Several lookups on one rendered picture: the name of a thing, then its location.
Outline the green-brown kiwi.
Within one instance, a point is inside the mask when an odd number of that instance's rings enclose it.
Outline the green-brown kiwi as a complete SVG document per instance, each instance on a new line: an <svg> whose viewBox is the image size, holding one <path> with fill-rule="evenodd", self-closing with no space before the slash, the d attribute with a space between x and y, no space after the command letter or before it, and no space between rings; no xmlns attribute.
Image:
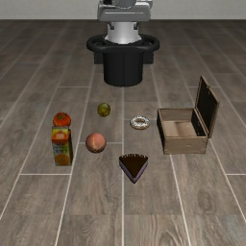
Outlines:
<svg viewBox="0 0 246 246"><path fill-rule="evenodd" d="M97 108L97 112L100 116L106 117L111 113L111 106L108 103L101 103Z"/></svg>

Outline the red tomato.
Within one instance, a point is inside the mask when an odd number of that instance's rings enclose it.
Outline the red tomato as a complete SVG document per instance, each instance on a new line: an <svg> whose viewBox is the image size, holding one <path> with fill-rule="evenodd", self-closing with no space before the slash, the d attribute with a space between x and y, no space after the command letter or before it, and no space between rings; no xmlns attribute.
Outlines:
<svg viewBox="0 0 246 246"><path fill-rule="evenodd" d="M69 127L71 125L71 117L65 112L58 112L53 118L55 127Z"/></svg>

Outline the chocolate cake wedge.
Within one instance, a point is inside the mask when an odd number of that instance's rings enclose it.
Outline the chocolate cake wedge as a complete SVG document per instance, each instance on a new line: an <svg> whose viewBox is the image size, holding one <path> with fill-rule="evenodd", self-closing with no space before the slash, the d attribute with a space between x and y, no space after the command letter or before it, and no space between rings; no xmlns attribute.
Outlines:
<svg viewBox="0 0 246 246"><path fill-rule="evenodd" d="M119 157L119 166L135 184L148 165L148 157L141 154L126 154Z"/></svg>

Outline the orange juice carton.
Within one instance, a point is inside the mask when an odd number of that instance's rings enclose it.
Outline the orange juice carton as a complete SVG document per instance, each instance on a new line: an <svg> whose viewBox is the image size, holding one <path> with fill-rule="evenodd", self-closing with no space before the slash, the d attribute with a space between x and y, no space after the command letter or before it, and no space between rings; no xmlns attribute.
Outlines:
<svg viewBox="0 0 246 246"><path fill-rule="evenodd" d="M71 165L73 161L73 147L70 129L68 127L53 127L51 141L55 165Z"/></svg>

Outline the white frosted donut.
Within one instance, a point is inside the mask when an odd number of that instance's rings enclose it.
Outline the white frosted donut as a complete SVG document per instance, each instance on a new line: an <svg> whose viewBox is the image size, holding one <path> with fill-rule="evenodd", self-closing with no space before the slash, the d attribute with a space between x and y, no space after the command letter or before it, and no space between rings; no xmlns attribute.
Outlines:
<svg viewBox="0 0 246 246"><path fill-rule="evenodd" d="M150 126L150 120L145 116L137 115L130 120L130 125L136 130L145 130Z"/></svg>

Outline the pink-orange peach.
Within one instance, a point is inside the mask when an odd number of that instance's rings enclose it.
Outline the pink-orange peach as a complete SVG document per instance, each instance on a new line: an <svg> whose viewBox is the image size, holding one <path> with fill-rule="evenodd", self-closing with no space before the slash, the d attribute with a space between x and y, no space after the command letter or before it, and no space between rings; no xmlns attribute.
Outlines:
<svg viewBox="0 0 246 246"><path fill-rule="evenodd" d="M86 148L91 153L101 153L106 145L105 137L99 133L93 133L86 138Z"/></svg>

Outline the wooden box lid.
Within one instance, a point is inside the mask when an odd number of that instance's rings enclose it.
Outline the wooden box lid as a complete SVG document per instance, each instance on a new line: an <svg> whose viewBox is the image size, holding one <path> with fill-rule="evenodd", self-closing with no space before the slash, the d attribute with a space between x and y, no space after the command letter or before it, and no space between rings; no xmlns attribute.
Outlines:
<svg viewBox="0 0 246 246"><path fill-rule="evenodd" d="M204 124L207 136L212 137L219 100L204 76L200 77L195 109Z"/></svg>

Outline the wooden box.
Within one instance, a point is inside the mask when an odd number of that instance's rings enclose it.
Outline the wooden box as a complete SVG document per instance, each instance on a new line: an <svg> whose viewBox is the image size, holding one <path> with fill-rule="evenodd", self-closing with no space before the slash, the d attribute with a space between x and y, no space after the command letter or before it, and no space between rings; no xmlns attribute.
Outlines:
<svg viewBox="0 0 246 246"><path fill-rule="evenodd" d="M165 155L206 153L209 137L195 109L158 109L157 126Z"/></svg>

